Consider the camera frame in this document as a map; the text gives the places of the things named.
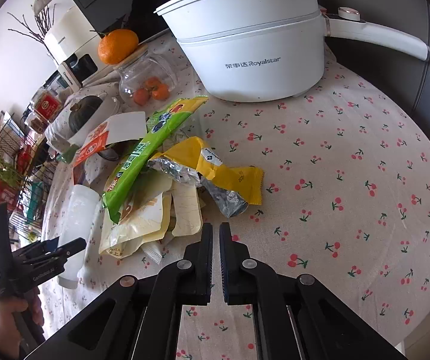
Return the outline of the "person's left hand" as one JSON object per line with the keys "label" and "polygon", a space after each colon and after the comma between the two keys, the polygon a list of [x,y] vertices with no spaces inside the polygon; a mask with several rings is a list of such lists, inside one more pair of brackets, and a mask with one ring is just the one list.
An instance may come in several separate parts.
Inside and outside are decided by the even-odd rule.
{"label": "person's left hand", "polygon": [[10,297],[0,301],[0,353],[7,359],[19,359],[22,335],[16,327],[14,313],[30,309],[35,324],[42,327],[44,316],[38,288],[33,289],[33,297],[27,301]]}

